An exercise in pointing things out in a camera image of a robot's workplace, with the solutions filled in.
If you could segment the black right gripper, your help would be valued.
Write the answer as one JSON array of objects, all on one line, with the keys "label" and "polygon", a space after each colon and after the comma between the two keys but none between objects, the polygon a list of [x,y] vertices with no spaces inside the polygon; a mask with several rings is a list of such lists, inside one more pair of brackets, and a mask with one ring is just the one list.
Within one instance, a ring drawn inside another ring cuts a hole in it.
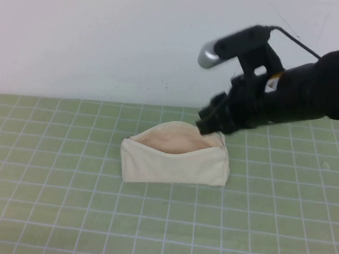
[{"label": "black right gripper", "polygon": [[244,74],[232,77],[228,95],[222,92],[213,96],[198,112],[200,119],[196,126],[200,134],[229,134],[270,125],[271,121],[258,103],[267,81],[266,74],[255,76],[254,82],[248,82]]}]

